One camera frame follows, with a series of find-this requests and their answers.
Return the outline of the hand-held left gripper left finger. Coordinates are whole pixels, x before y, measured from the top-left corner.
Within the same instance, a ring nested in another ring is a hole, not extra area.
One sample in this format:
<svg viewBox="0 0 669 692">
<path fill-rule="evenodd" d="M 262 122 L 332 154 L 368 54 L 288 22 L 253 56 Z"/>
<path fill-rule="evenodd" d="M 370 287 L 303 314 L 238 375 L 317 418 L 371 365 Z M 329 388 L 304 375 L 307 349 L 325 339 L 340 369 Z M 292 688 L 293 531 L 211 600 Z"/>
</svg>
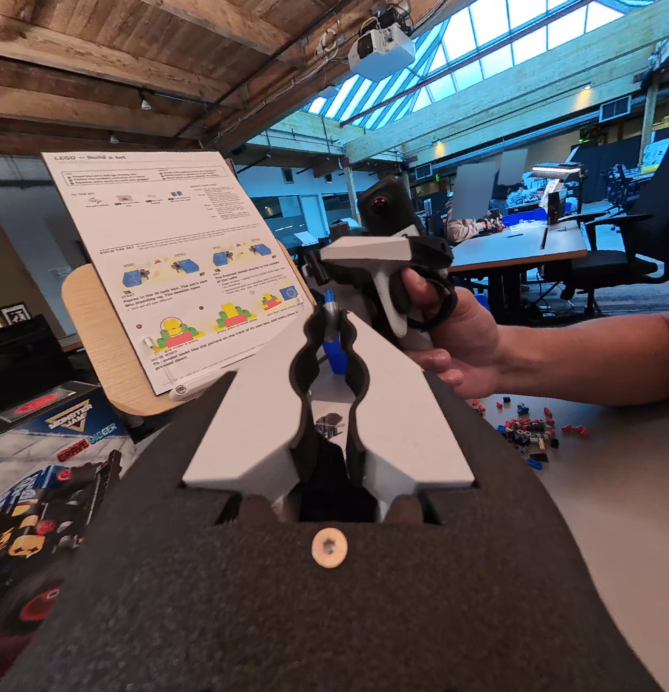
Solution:
<svg viewBox="0 0 669 692">
<path fill-rule="evenodd" d="M 308 396 L 325 314 L 302 314 L 242 365 L 184 473 L 186 486 L 270 502 L 308 482 L 321 435 Z"/>
</svg>

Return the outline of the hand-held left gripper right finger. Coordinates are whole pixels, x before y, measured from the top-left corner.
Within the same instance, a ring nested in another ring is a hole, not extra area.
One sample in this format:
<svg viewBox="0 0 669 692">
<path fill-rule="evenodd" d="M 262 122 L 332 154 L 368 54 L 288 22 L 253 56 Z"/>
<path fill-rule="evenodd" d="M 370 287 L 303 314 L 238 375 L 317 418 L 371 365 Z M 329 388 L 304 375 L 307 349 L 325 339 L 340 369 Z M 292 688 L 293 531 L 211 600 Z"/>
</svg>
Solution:
<svg viewBox="0 0 669 692">
<path fill-rule="evenodd" d="M 346 464 L 382 520 L 399 496 L 468 489 L 474 474 L 422 369 L 351 311 L 340 317 L 354 394 Z"/>
</svg>

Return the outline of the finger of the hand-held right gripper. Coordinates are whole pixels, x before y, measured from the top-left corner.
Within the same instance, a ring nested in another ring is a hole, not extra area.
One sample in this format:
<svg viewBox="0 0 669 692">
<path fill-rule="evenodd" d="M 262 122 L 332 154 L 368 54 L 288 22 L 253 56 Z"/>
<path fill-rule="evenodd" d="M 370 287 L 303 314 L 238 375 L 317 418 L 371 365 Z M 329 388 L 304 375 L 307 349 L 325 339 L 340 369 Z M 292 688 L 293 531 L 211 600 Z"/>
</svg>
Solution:
<svg viewBox="0 0 669 692">
<path fill-rule="evenodd" d="M 389 287 L 410 263 L 417 237 L 344 237 L 305 254 L 304 278 L 324 287 Z"/>
</svg>

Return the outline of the grey elbow lego piece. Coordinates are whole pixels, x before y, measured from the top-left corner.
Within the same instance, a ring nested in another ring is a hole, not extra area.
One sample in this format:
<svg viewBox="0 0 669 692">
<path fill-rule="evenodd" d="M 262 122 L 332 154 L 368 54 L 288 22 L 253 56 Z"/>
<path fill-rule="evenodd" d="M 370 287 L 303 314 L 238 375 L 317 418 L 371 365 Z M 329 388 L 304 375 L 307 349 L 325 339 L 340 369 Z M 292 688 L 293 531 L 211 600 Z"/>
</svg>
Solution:
<svg viewBox="0 0 669 692">
<path fill-rule="evenodd" d="M 341 310 L 335 290 L 324 290 L 324 303 L 322 310 L 325 316 L 324 342 L 335 343 L 339 341 Z"/>
</svg>

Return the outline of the person's right forearm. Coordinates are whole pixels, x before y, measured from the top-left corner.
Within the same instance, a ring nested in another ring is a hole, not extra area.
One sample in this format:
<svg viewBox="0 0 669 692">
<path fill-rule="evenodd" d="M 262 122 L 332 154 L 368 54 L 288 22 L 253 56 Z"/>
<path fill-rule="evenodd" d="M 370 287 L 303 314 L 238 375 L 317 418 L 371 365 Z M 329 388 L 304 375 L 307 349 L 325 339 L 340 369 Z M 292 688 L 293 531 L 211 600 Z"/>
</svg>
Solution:
<svg viewBox="0 0 669 692">
<path fill-rule="evenodd" d="M 491 394 L 618 406 L 669 399 L 669 312 L 499 335 Z"/>
</svg>

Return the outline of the pile of small lego pins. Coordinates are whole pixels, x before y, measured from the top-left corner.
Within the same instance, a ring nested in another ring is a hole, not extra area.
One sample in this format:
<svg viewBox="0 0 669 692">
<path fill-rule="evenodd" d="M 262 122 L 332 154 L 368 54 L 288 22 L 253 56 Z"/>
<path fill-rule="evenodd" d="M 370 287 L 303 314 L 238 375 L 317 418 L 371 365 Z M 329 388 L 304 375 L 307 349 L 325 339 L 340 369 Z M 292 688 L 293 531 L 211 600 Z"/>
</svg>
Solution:
<svg viewBox="0 0 669 692">
<path fill-rule="evenodd" d="M 558 425 L 548 406 L 529 405 L 507 394 L 492 399 L 471 399 L 471 407 L 518 453 L 528 467 L 543 471 L 564 448 L 566 440 L 586 440 L 589 428 L 566 423 Z"/>
</svg>

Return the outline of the monster truck lego box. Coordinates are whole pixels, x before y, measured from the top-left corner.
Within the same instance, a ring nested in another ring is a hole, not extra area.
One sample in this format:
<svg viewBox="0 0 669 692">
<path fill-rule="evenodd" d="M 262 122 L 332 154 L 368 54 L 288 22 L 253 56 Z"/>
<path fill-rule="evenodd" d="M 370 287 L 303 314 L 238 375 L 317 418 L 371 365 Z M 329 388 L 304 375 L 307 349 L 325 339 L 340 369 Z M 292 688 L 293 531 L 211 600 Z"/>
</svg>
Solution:
<svg viewBox="0 0 669 692">
<path fill-rule="evenodd" d="M 33 639 L 136 447 L 99 385 L 0 403 L 0 680 Z"/>
</svg>

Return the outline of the person's right hand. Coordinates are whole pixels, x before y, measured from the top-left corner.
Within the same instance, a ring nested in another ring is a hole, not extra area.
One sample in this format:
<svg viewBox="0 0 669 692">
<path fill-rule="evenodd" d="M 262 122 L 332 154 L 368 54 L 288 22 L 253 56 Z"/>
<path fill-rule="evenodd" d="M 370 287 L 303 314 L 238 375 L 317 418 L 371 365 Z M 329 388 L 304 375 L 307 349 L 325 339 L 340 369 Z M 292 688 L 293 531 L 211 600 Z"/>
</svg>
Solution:
<svg viewBox="0 0 669 692">
<path fill-rule="evenodd" d="M 429 333 L 432 347 L 405 354 L 461 399 L 481 399 L 496 391 L 499 329 L 470 290 L 457 288 L 455 293 L 453 313 Z"/>
</svg>

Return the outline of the white sheet clip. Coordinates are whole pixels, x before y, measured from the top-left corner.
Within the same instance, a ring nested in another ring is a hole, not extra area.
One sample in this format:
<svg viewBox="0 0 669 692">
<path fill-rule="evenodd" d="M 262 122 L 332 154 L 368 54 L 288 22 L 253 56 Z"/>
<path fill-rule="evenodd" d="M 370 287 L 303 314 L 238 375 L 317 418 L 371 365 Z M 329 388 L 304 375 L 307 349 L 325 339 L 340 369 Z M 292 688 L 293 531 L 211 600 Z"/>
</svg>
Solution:
<svg viewBox="0 0 669 692">
<path fill-rule="evenodd" d="M 219 370 L 217 372 L 204 374 L 198 378 L 187 378 L 185 381 L 176 383 L 174 386 L 172 386 L 168 393 L 168 398 L 170 401 L 177 403 L 186 402 L 197 398 L 203 392 L 209 389 L 211 385 L 217 382 L 217 380 L 219 380 L 224 374 L 224 371 Z"/>
</svg>

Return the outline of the wooden office desk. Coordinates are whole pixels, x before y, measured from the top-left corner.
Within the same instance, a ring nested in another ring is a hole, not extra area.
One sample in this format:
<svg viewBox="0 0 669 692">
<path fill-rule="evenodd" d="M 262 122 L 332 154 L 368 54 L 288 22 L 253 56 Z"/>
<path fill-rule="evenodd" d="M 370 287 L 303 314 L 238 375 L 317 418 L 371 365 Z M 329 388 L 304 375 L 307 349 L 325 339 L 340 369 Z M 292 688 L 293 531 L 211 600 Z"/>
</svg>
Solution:
<svg viewBox="0 0 669 692">
<path fill-rule="evenodd" d="M 576 221 L 551 225 L 534 221 L 455 246 L 449 272 L 457 278 L 486 278 L 487 301 L 496 322 L 525 324 L 528 312 L 520 306 L 521 274 L 553 262 L 578 259 L 587 252 Z"/>
</svg>

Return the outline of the white ceiling projector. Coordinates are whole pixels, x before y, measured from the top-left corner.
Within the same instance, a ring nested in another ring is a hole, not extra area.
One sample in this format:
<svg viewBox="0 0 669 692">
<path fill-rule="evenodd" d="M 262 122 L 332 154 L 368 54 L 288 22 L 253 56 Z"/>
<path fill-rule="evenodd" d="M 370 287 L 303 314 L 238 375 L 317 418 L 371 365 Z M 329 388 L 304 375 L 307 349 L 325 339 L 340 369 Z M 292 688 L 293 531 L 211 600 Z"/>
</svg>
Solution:
<svg viewBox="0 0 669 692">
<path fill-rule="evenodd" d="M 415 45 L 399 23 L 366 30 L 347 56 L 350 71 L 371 82 L 387 79 L 412 65 L 415 59 Z"/>
</svg>

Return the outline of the white instruction sheet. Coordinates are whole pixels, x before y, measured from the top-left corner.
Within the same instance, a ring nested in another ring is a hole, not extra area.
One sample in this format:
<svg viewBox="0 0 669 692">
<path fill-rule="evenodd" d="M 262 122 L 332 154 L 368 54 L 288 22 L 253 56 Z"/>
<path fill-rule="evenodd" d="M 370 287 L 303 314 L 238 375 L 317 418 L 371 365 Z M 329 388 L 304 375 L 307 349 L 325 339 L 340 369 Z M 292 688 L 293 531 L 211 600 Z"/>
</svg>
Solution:
<svg viewBox="0 0 669 692">
<path fill-rule="evenodd" d="M 155 395 L 253 355 L 312 311 L 218 152 L 44 152 Z"/>
</svg>

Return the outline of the black office chair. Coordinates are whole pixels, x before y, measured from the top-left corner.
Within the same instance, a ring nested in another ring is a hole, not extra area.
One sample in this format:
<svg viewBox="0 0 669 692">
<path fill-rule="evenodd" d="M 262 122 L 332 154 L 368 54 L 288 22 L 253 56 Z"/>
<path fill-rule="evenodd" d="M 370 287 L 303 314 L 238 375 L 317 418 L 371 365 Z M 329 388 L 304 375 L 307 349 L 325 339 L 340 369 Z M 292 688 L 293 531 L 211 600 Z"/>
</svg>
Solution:
<svg viewBox="0 0 669 692">
<path fill-rule="evenodd" d="M 587 294 L 585 316 L 601 313 L 595 301 L 595 292 L 599 289 L 668 282 L 669 147 L 630 213 L 578 214 L 572 220 L 584 223 L 590 251 L 571 260 L 564 284 L 567 293 Z M 598 249 L 596 229 L 599 226 L 615 226 L 622 236 L 624 250 Z"/>
</svg>

